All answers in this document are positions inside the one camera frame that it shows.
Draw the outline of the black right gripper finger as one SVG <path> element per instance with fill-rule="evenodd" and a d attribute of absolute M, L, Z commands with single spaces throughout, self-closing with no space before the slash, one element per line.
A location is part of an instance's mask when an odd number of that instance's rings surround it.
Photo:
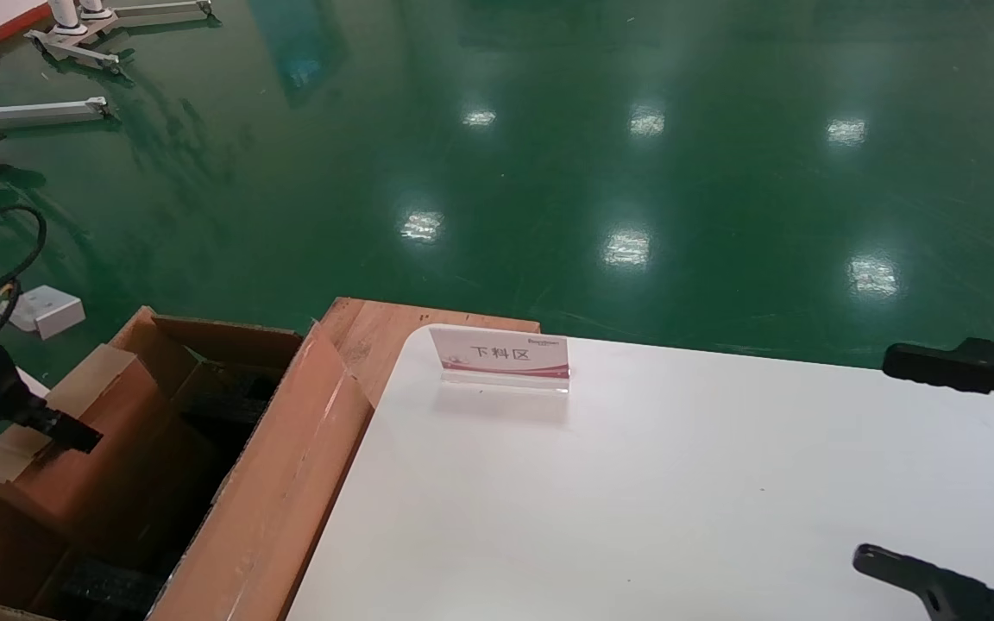
<path fill-rule="evenodd" d="M 967 338 L 951 350 L 894 343 L 884 353 L 881 371 L 891 378 L 956 392 L 992 393 L 994 341 Z"/>
<path fill-rule="evenodd" d="M 911 555 L 859 545 L 853 569 L 914 594 L 931 620 L 994 620 L 994 588 Z"/>

